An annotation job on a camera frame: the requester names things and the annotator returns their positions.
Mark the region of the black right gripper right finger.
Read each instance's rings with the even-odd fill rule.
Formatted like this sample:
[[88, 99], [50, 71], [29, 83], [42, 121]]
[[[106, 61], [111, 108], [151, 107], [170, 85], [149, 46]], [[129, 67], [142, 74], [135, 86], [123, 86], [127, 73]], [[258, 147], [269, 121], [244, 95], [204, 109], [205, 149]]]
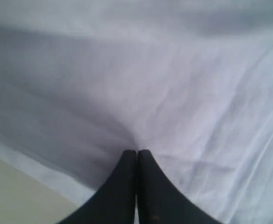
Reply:
[[150, 150], [137, 153], [137, 209], [141, 224], [217, 224], [167, 178]]

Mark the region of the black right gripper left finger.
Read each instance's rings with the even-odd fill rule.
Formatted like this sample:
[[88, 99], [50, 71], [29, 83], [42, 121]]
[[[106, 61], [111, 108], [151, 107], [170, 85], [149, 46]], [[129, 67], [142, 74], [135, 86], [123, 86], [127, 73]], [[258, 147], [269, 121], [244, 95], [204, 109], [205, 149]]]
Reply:
[[132, 224], [136, 205], [137, 154], [124, 150], [98, 191], [63, 224]]

